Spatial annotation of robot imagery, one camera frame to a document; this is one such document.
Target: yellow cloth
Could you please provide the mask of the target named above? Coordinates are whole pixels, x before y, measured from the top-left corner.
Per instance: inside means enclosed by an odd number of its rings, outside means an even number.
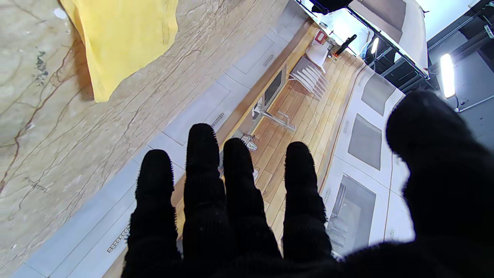
[[[60,0],[86,47],[96,102],[175,41],[178,0]]]

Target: ceiling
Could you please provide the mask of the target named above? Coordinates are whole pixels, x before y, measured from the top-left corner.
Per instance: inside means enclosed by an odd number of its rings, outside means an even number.
[[[424,11],[427,40],[437,35],[480,0],[415,0]]]

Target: marble surface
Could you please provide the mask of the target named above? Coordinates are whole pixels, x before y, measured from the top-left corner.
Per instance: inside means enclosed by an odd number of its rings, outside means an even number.
[[[0,276],[251,49],[287,1],[180,1],[175,44],[99,104],[83,44],[59,3],[2,4]]]

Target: studio light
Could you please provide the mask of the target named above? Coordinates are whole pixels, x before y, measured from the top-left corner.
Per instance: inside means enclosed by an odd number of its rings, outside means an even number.
[[[378,45],[379,45],[379,38],[375,38],[374,42],[372,43],[372,49],[370,50],[371,54],[374,54],[376,52]]]
[[[454,89],[454,66],[449,54],[441,57],[441,77],[443,79],[443,94],[450,98],[456,94]]]

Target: finger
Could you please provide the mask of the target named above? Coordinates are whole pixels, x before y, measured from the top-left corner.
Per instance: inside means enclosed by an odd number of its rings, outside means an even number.
[[[494,157],[464,120],[435,94],[411,92],[389,116],[386,139],[410,168],[403,194],[417,239],[483,242],[479,231],[489,230],[483,219],[493,212]]]
[[[231,258],[235,250],[218,165],[214,130],[207,124],[194,125],[189,132],[185,166],[184,258],[207,262],[209,267],[221,261],[218,258]]]
[[[130,235],[122,277],[134,277],[146,266],[180,260],[176,247],[175,208],[171,205],[173,171],[168,154],[151,150],[141,164],[130,216]]]
[[[307,146],[293,142],[285,159],[287,189],[283,254],[296,262],[332,259],[324,223],[326,212],[317,190],[314,160]]]
[[[233,138],[225,143],[223,165],[228,215],[239,239],[239,252],[281,258],[276,238],[266,223],[261,191],[254,185],[250,152],[242,140]]]

